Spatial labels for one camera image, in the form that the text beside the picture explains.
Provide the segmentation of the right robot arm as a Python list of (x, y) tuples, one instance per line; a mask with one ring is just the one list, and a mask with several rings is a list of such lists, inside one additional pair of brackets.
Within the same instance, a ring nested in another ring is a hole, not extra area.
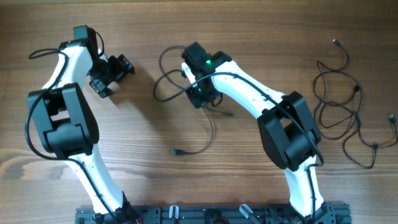
[(257, 120), (268, 158), (285, 173), (290, 205), (303, 218), (316, 220), (324, 199), (315, 169), (324, 160), (317, 147), (321, 140), (305, 98), (293, 91), (275, 91), (246, 73), (229, 55), (207, 53), (197, 42), (182, 53), (182, 70), (191, 85), (186, 93), (195, 107), (227, 95)]

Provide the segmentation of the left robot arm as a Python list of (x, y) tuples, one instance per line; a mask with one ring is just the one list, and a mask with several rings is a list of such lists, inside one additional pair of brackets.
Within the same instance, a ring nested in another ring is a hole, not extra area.
[(50, 80), (28, 94), (29, 112), (25, 138), (39, 157), (63, 161), (73, 169), (88, 193), (93, 208), (77, 217), (77, 223), (140, 223), (124, 192), (111, 178), (98, 149), (98, 123), (83, 94), (86, 78), (101, 97), (114, 94), (112, 82), (134, 73), (124, 56), (107, 57), (102, 36), (87, 25), (73, 29), (73, 40), (56, 49), (40, 49), (29, 59), (58, 55)]

